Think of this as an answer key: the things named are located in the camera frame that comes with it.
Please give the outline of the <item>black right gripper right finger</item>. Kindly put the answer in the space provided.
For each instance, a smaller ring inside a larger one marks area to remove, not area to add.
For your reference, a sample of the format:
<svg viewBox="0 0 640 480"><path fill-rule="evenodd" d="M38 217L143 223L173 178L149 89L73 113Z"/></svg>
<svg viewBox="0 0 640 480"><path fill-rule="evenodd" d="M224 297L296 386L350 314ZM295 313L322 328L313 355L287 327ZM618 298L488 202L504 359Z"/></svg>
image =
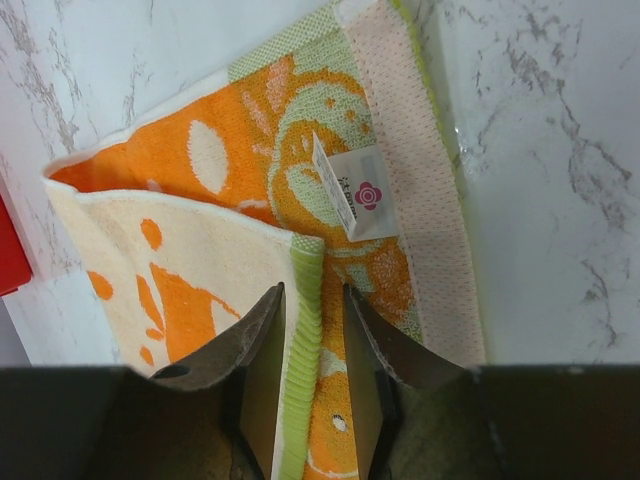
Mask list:
<svg viewBox="0 0 640 480"><path fill-rule="evenodd" d="M463 373L343 286L343 334L356 458L362 479L391 476L391 461L425 436L430 397Z"/></svg>

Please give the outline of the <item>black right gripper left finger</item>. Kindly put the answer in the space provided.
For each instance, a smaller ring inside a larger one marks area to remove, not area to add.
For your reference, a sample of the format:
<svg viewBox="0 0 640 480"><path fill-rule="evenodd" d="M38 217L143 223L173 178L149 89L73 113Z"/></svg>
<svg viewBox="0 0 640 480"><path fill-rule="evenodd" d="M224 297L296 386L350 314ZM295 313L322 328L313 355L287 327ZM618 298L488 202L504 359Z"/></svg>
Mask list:
<svg viewBox="0 0 640 480"><path fill-rule="evenodd" d="M221 391L221 430L248 464L251 479L273 477L285 300L282 283L269 288L240 321L152 376L179 391Z"/></svg>

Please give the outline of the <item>orange fox towel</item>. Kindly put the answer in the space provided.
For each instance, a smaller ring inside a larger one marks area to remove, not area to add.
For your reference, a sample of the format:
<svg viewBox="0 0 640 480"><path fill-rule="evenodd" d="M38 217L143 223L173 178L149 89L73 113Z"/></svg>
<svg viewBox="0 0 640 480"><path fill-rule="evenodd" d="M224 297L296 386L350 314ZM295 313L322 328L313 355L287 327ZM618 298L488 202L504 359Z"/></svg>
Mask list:
<svg viewBox="0 0 640 480"><path fill-rule="evenodd" d="M151 373L287 289L273 473L359 479L343 337L351 284L461 366L485 357L428 1L334 1L43 182L123 359ZM379 147L399 235L350 242L313 162Z"/></svg>

